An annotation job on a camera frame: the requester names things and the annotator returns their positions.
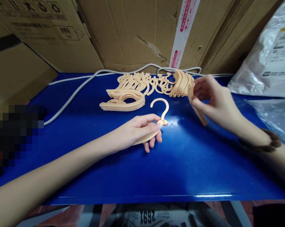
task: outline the tape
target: tape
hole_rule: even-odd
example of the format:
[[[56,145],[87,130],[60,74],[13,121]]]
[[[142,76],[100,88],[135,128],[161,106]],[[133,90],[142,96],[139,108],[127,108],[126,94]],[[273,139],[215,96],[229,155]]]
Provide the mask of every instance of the tape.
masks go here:
[[[183,0],[174,38],[170,67],[179,69],[200,0]]]

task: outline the pixelated area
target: pixelated area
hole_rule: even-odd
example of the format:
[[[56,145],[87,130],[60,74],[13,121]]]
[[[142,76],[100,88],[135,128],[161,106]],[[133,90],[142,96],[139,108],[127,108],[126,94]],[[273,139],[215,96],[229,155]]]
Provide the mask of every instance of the pixelated area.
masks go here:
[[[26,158],[32,138],[43,133],[44,106],[0,105],[0,175]]]

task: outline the plastic bag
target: plastic bag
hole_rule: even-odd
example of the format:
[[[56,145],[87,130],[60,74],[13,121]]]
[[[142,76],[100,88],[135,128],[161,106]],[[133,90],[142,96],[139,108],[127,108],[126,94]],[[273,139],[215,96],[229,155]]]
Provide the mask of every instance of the plastic bag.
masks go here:
[[[285,144],[285,99],[244,100],[254,107],[258,117]]]
[[[285,97],[285,1],[228,84],[233,93]]]

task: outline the floor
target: floor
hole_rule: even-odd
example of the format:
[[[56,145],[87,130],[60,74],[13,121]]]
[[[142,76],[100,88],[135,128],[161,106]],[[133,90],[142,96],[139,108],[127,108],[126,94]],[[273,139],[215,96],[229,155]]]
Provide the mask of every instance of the floor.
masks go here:
[[[206,202],[213,210],[215,210],[219,216],[225,219],[225,215],[223,209],[221,207],[220,202],[218,201],[208,201]],[[265,204],[274,204],[274,203],[282,203],[285,204],[285,200],[260,200],[260,201],[241,201],[241,204],[247,213],[250,222],[253,226],[253,210],[252,208],[255,206],[261,206]],[[104,204],[102,207],[102,213],[100,218],[99,227],[102,227],[105,220],[109,217],[112,210],[114,209],[115,204]],[[37,207],[29,216],[38,214],[40,212],[49,211],[51,209],[57,208],[60,206],[40,206]],[[35,227],[77,227],[77,223],[79,221],[81,212],[83,209],[83,205],[71,205],[66,211],[58,214]]]

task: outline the power cord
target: power cord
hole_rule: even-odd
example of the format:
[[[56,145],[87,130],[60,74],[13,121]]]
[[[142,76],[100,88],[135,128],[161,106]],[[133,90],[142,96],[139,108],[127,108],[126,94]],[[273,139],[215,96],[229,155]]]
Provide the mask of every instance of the power cord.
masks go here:
[[[159,72],[161,70],[164,70],[164,71],[167,71],[167,72],[174,72],[176,69],[174,68],[169,68],[169,67],[161,67],[159,65],[156,65],[156,64],[153,64],[153,63],[150,63],[150,64],[147,64],[145,66],[143,66],[142,68],[140,69],[137,69],[133,72],[117,72],[117,71],[113,71],[113,70],[107,70],[107,69],[102,69],[102,70],[99,70],[97,71],[96,73],[94,73],[93,75],[91,76],[82,76],[82,77],[75,77],[75,78],[70,78],[70,79],[63,79],[63,80],[58,80],[58,81],[55,81],[55,82],[52,82],[48,85],[54,85],[54,84],[58,84],[58,83],[61,83],[61,82],[65,82],[65,81],[70,81],[70,80],[77,80],[77,79],[83,79],[83,78],[88,78],[85,82],[83,82],[75,91],[74,93],[71,95],[71,97],[67,100],[67,102],[60,108],[60,110],[53,116],[51,117],[51,119],[49,119],[48,121],[46,121],[44,123],[44,125],[48,125],[49,123],[51,123],[52,121],[54,121],[63,111],[64,109],[68,106],[68,104],[73,100],[73,98],[76,96],[76,94],[83,88],[83,86],[85,86],[88,82],[90,82],[94,77],[96,76],[105,76],[105,75],[112,75],[112,74],[126,74],[126,73],[129,73],[129,74],[133,74],[133,73],[137,73],[141,70],[143,70],[144,68],[147,68],[149,66],[155,66],[158,68],[157,70],[157,74],[159,74]],[[193,73],[193,72],[190,72],[191,70],[199,70],[198,73]],[[200,74],[201,73],[201,68],[200,67],[193,67],[193,68],[189,68],[189,69],[183,69],[182,71],[186,72],[186,73],[189,73],[191,75],[196,75],[196,76],[206,76],[205,74]],[[233,74],[229,74],[229,73],[224,73],[224,74],[213,74],[214,77],[229,77],[229,76],[233,76]]]

